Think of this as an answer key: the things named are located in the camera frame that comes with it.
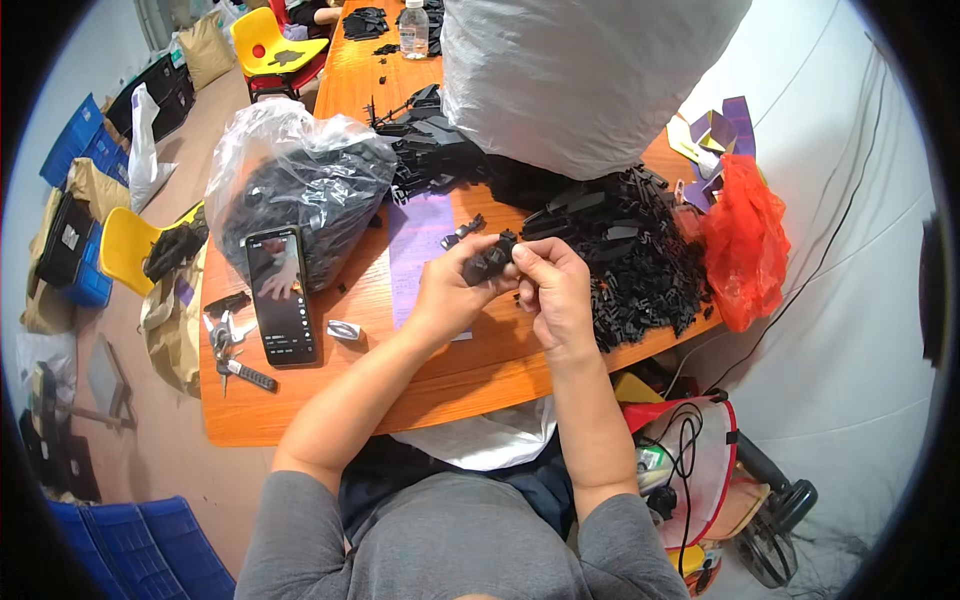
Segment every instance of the keys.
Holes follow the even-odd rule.
[[[207,335],[210,337],[210,346],[213,348],[213,357],[217,359],[217,373],[220,374],[220,388],[224,397],[227,397],[227,378],[236,373],[241,379],[252,384],[276,393],[276,380],[261,372],[254,371],[245,367],[234,360],[239,356],[243,349],[232,351],[233,345],[244,341],[247,334],[256,327],[256,321],[243,327],[237,327],[233,322],[233,315],[225,310],[220,317],[220,322],[213,324],[209,317],[204,313],[204,326]]]

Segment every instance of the wooden table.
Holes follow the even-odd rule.
[[[440,58],[409,61],[399,54],[380,57],[373,50],[397,43],[394,21],[402,3],[397,0],[348,0],[344,15],[357,6],[378,6],[387,11],[391,31],[379,39],[350,41],[338,28],[332,41],[323,82],[314,114],[327,118],[342,113],[364,121],[364,105],[371,96],[377,114],[396,108],[422,87],[443,81]],[[386,76],[385,84],[380,84]],[[662,133],[642,156],[643,161],[669,181],[691,180],[687,161],[670,150]],[[476,213],[487,220],[487,232],[505,228],[520,230],[526,216],[505,204],[495,203],[485,185],[454,190],[450,194],[457,225]],[[381,207],[379,214],[386,218]],[[243,344],[244,364],[276,378],[279,392],[271,395],[259,388],[231,379],[227,397],[222,397],[220,376],[205,331],[201,335],[201,391],[206,435],[216,445],[275,445],[287,424],[310,397],[346,371],[363,355],[324,335],[326,321],[337,319],[360,324],[367,332],[369,347],[394,333],[391,307],[387,228],[368,229],[338,277],[348,290],[337,285],[310,298],[318,341],[323,344],[323,364],[311,368],[277,370],[267,364],[259,331],[254,330]],[[243,280],[210,246],[206,254],[203,303],[247,289]],[[254,320],[252,306],[236,315],[238,324]],[[720,318],[705,321],[698,316],[694,325],[678,340],[669,327],[650,331],[640,344],[622,346],[605,356],[610,371],[633,364],[677,345],[720,324]],[[390,433],[472,417],[550,393],[550,373],[540,344],[532,330],[533,318],[517,308],[512,295],[493,301],[474,324],[471,341],[447,345],[420,369],[407,390],[380,422],[375,433]]]

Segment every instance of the plastic water bottle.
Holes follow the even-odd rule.
[[[423,0],[406,0],[407,10],[400,16],[400,54],[405,59],[424,59],[428,52],[430,19]]]

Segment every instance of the phone screen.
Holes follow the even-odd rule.
[[[300,236],[296,228],[247,238],[253,308],[271,365],[316,362],[318,343],[303,293]]]

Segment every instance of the white wall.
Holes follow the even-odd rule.
[[[872,54],[864,29],[847,0],[754,0],[727,52],[681,108],[695,119],[723,98],[747,97],[757,161],[787,206],[788,300],[816,268],[863,168],[885,68],[874,56],[869,101],[858,114]],[[867,546],[876,540],[926,426],[934,372],[922,360],[917,273],[933,201],[923,140],[893,71],[883,96],[864,183],[823,269],[723,383],[740,429],[790,479],[809,479],[820,492],[797,529],[817,542],[798,542],[795,594],[839,589],[850,577],[858,559],[845,536]],[[856,135],[845,152],[864,120],[859,152]],[[713,382],[767,323],[712,342],[691,356],[689,372]],[[763,588],[729,552],[707,597],[789,596]]]
[[[87,94],[98,105],[123,88],[150,60],[150,51],[132,0],[100,0],[91,7],[52,69],[16,150],[4,199],[2,332],[3,369],[15,414],[26,405],[26,390],[16,375],[16,334],[23,331],[29,253],[50,186],[39,175],[57,136]]]

